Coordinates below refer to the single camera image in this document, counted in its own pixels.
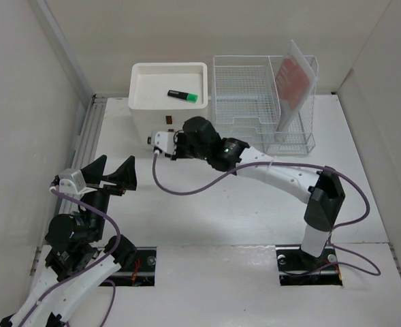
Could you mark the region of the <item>green cap black highlighter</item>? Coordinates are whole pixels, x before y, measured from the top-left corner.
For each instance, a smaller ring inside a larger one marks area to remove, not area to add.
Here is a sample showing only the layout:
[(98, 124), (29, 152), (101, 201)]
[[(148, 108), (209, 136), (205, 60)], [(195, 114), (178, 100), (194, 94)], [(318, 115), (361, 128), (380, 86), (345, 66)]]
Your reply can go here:
[(173, 97), (176, 99), (181, 99), (183, 101), (195, 103), (198, 99), (198, 95), (192, 94), (192, 93), (186, 93), (182, 91), (176, 91), (176, 90), (169, 90), (167, 92), (168, 97)]

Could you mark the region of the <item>white three-drawer storage box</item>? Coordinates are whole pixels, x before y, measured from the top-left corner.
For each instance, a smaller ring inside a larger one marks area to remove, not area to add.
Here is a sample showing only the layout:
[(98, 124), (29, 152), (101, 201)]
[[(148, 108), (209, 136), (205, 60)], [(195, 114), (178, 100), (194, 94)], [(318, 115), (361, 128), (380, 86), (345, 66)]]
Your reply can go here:
[(188, 119), (208, 117), (208, 69), (202, 62), (136, 63), (128, 106), (140, 144), (154, 131), (178, 131)]

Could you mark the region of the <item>red booklet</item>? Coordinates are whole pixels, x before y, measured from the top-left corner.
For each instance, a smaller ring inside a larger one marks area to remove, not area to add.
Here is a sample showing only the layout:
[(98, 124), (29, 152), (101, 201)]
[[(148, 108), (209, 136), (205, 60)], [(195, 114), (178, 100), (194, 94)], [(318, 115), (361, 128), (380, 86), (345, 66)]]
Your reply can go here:
[(285, 58), (275, 77), (280, 104), (278, 133), (287, 132), (292, 120), (315, 88), (317, 75), (294, 40), (290, 40)]

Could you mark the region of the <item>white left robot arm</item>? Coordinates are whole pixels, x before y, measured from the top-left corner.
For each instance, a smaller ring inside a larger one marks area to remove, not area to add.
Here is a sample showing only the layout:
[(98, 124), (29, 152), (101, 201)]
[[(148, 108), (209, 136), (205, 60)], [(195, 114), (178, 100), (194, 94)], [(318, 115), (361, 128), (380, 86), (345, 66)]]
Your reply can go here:
[(111, 174), (104, 173), (106, 161), (102, 155), (54, 177), (50, 192), (78, 209), (51, 219), (45, 235), (50, 252), (40, 278), (21, 308), (0, 326), (66, 326), (90, 291), (133, 266), (137, 248), (107, 211), (111, 196), (136, 190), (135, 157)]

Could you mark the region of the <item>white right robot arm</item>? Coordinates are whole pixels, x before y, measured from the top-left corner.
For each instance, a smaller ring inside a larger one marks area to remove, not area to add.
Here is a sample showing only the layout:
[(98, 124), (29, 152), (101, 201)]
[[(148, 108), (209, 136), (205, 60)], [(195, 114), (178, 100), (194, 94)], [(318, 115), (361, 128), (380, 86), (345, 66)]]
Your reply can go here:
[(332, 233), (345, 199), (339, 177), (328, 168), (305, 170), (290, 166), (235, 138), (222, 138), (207, 119), (196, 116), (182, 130), (165, 137), (163, 147), (172, 159), (194, 158), (206, 161), (220, 172), (251, 178), (282, 190), (306, 205), (306, 229), (298, 261), (314, 268)]

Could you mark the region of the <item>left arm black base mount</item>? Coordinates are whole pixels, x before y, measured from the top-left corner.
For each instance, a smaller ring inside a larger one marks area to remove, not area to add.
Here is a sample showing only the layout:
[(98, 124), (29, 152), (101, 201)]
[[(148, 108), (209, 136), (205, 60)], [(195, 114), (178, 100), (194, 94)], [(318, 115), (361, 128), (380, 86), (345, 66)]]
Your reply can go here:
[(109, 277), (116, 286), (152, 287), (155, 285), (155, 269), (157, 264), (156, 247), (140, 247), (134, 262), (128, 268), (122, 268)]

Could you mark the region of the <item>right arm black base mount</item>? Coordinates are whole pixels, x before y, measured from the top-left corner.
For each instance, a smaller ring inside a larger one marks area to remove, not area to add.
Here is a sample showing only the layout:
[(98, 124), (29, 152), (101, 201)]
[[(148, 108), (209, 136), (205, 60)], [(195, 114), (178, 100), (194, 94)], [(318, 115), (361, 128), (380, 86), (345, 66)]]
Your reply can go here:
[(276, 247), (281, 286), (342, 286), (333, 247), (326, 247), (317, 258), (308, 255), (299, 245)]

